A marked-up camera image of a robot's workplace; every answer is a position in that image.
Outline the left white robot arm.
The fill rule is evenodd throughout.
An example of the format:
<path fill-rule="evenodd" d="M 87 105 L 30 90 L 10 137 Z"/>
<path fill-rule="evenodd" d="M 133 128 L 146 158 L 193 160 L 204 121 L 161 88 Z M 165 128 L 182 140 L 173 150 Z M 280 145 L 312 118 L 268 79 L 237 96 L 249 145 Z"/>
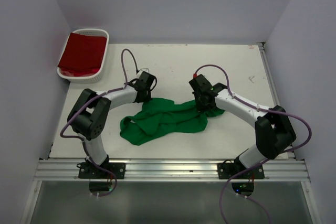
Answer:
<path fill-rule="evenodd" d="M 71 109 L 60 136 L 68 138 L 65 130 L 71 127 L 75 132 L 73 138 L 80 139 L 83 145 L 86 160 L 101 167 L 109 160 L 101 138 L 109 112 L 125 104 L 149 102 L 156 84 L 154 75 L 141 71 L 140 76 L 127 82 L 125 87 L 103 92 L 84 89 Z"/>

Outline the green t shirt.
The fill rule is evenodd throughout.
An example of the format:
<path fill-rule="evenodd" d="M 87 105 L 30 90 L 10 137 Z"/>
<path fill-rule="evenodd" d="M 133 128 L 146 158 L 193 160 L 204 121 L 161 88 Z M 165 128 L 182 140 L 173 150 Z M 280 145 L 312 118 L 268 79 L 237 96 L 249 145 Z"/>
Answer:
<path fill-rule="evenodd" d="M 120 136 L 140 146 L 171 133 L 199 133 L 206 129 L 209 118 L 224 113 L 217 108 L 200 112 L 194 100 L 176 104 L 173 100 L 153 98 L 143 103 L 136 115 L 126 116 L 120 121 Z"/>

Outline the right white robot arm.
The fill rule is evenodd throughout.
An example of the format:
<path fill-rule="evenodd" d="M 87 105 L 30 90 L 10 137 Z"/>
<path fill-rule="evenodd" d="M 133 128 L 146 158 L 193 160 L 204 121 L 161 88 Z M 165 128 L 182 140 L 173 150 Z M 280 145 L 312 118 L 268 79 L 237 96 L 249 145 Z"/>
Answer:
<path fill-rule="evenodd" d="M 267 159 L 275 159 L 294 140 L 296 134 L 281 106 L 268 108 L 229 91 L 229 87 L 217 83 L 212 85 L 202 74 L 189 81 L 200 112 L 221 109 L 248 123 L 255 130 L 256 143 L 242 152 L 234 163 L 241 168 L 251 168 Z"/>

